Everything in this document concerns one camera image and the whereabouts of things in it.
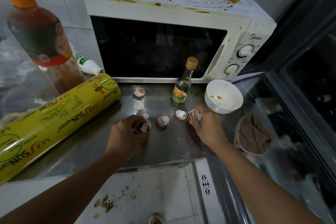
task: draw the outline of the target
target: white bowl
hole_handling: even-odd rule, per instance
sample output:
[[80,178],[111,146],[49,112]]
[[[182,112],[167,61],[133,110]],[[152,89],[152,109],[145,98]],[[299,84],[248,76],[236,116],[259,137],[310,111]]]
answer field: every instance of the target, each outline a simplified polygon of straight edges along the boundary
[[220,114],[233,112],[243,104],[243,95],[238,88],[224,80],[209,82],[204,98],[208,107]]

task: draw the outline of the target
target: towel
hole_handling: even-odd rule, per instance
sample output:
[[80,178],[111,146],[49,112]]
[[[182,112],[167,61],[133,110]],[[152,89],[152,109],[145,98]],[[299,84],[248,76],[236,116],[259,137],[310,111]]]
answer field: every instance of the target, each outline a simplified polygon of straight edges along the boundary
[[272,136],[252,114],[238,120],[234,146],[249,154],[262,155],[272,145]]

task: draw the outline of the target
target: yellow cling film roll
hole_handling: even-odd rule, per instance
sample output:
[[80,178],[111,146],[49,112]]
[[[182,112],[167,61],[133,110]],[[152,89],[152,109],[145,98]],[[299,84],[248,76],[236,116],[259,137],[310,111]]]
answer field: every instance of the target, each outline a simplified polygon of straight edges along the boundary
[[121,96],[106,73],[83,82],[0,129],[0,184],[80,128]]

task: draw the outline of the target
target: person's left hand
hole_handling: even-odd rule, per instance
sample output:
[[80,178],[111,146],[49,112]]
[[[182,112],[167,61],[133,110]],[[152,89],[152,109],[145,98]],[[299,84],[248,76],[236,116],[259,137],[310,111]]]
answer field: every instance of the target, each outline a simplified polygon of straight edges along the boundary
[[121,120],[113,125],[106,153],[117,153],[126,158],[134,154],[140,145],[149,138],[149,132],[140,135],[136,135],[133,132],[135,124],[143,119],[141,116],[131,115],[126,120]]

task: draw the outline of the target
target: gold bottle cap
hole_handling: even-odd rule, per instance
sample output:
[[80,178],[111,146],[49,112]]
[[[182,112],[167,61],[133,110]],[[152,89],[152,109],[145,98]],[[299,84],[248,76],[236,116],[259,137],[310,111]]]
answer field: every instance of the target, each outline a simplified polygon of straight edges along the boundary
[[197,66],[198,60],[195,57],[189,57],[185,64],[185,67],[189,70],[194,70]]

